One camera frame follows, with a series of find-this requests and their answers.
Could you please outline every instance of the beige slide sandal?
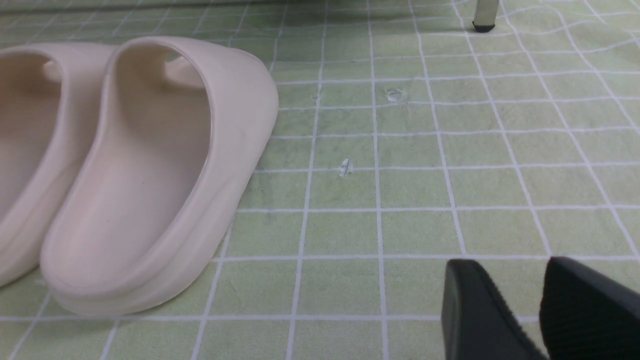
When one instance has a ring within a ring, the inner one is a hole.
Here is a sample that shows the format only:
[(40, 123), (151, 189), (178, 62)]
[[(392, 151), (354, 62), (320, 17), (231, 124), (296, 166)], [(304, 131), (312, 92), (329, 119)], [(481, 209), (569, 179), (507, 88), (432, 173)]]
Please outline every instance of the beige slide sandal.
[(278, 93), (253, 55), (145, 37), (109, 61), (96, 140), (40, 259), (82, 315), (148, 309), (210, 262), (271, 135)]
[(115, 49), (76, 43), (0, 51), (0, 286), (38, 264), (93, 142)]

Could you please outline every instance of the white debris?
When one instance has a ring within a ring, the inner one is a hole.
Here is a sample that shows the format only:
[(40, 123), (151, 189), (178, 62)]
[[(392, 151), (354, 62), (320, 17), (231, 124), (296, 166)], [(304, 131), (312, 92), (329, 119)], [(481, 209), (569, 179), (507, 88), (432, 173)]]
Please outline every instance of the white debris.
[(401, 89), (390, 89), (385, 90), (385, 95), (387, 96), (387, 100), (394, 104), (399, 104), (404, 101), (404, 91)]
[(340, 166), (340, 177), (347, 176), (350, 172), (353, 172), (353, 162), (346, 158)]

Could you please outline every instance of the floor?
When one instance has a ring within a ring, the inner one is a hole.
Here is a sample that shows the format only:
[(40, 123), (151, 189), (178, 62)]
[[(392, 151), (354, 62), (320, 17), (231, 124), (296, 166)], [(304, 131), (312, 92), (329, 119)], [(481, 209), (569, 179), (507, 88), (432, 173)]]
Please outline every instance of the floor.
[(3, 47), (195, 37), (262, 59), (281, 107), (187, 291), (87, 318), (35, 270), (0, 289), (1, 358), (443, 359), (450, 258), (539, 344), (550, 255), (640, 290), (640, 0), (503, 0), (489, 34), (475, 0), (185, 3), (0, 0)]

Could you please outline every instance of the slide sandal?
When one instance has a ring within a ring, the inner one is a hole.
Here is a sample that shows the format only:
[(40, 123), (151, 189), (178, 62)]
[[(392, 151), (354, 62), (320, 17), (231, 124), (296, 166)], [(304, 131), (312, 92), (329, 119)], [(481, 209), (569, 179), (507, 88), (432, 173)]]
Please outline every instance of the slide sandal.
[(477, 261), (447, 262), (442, 332), (447, 360), (546, 360)]
[(38, 264), (93, 142), (115, 49), (75, 43), (0, 51), (0, 286)]
[(96, 140), (47, 235), (61, 306), (122, 315), (170, 300), (211, 261), (271, 135), (278, 92), (244, 51), (177, 37), (111, 57)]
[(640, 359), (640, 294), (565, 257), (547, 263), (540, 329), (552, 359)]

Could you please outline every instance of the chair leg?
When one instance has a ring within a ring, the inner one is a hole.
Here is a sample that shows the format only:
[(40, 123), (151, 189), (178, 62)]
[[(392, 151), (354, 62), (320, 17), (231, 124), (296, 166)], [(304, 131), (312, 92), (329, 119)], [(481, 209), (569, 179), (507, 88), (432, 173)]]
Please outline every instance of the chair leg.
[(495, 28), (495, 16), (498, 14), (500, 0), (477, 0), (474, 28), (479, 33), (488, 33)]

